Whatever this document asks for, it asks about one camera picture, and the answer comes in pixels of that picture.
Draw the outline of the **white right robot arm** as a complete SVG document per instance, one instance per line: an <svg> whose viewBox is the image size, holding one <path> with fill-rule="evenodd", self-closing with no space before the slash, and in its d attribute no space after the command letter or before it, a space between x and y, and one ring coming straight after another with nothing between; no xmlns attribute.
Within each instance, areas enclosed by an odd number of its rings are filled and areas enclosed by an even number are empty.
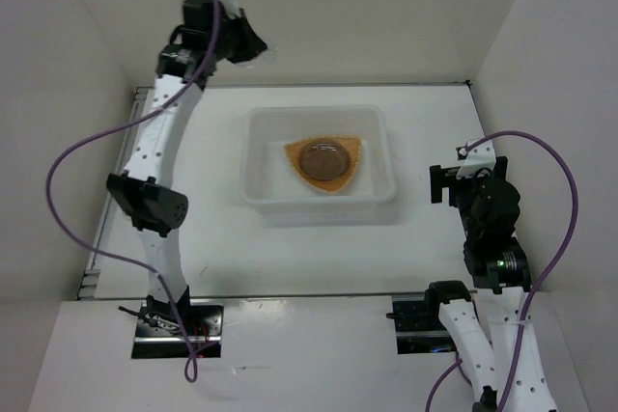
<svg viewBox="0 0 618 412"><path fill-rule="evenodd" d="M430 169L431 201L460 214L463 257L477 290L461 281L438 281L425 292L423 317L445 328L457 367L468 369L475 411L554 411L529 310L537 291L516 235L520 193L506 179L508 160L491 137L457 149L462 164Z"/></svg>

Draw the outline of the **clear plastic cup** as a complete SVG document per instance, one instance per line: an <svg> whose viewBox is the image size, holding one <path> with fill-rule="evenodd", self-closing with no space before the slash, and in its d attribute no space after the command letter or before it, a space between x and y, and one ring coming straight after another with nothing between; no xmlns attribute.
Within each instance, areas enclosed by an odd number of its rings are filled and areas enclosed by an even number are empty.
<svg viewBox="0 0 618 412"><path fill-rule="evenodd" d="M271 65L277 58L277 48L275 46L268 47L260 56L256 59L258 66Z"/></svg>

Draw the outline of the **smoky glass plate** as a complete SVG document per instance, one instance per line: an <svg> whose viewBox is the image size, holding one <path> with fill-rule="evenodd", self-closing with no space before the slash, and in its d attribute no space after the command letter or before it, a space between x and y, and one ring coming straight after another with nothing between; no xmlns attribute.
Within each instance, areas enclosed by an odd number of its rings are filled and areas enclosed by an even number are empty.
<svg viewBox="0 0 618 412"><path fill-rule="evenodd" d="M310 179L334 180L349 169L351 156L341 143L332 139L317 139L301 148L298 166Z"/></svg>

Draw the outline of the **woven bamboo fan tray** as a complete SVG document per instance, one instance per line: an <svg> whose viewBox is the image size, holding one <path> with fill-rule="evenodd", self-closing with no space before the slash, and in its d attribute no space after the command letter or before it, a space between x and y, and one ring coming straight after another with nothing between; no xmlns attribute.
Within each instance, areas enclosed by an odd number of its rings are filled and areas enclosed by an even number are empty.
<svg viewBox="0 0 618 412"><path fill-rule="evenodd" d="M361 161L361 139L357 136L310 137L284 146L294 172L310 187L341 194L353 180Z"/></svg>

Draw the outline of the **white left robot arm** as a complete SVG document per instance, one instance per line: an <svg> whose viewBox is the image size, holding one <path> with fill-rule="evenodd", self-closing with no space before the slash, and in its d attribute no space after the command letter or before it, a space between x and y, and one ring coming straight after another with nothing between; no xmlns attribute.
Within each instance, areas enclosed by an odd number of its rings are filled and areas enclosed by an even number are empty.
<svg viewBox="0 0 618 412"><path fill-rule="evenodd" d="M107 190L139 232L153 270L145 316L170 334L183 333L192 322L179 234L188 199L172 187L183 134L217 63L249 62L266 50L237 0L183 0L183 22L158 56L153 117L143 123L121 173L107 178Z"/></svg>

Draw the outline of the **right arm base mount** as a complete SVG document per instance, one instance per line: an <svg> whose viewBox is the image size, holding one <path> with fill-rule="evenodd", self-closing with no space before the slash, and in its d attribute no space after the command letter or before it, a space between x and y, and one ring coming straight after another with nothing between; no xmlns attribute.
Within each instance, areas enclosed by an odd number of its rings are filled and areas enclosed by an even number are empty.
<svg viewBox="0 0 618 412"><path fill-rule="evenodd" d="M430 310L423 293L393 296L386 317L394 324L399 355L455 351L450 335Z"/></svg>

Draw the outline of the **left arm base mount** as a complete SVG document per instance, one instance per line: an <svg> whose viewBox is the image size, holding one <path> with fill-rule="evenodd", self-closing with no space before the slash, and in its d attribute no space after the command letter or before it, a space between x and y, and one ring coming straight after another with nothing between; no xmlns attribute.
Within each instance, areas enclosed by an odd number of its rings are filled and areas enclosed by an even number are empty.
<svg viewBox="0 0 618 412"><path fill-rule="evenodd" d="M148 316L145 303L138 311L124 306L119 306L118 310L136 318L132 359L172 359L188 356L188 348L175 320ZM220 357L223 315L222 305L201 300L192 302L185 330L198 358Z"/></svg>

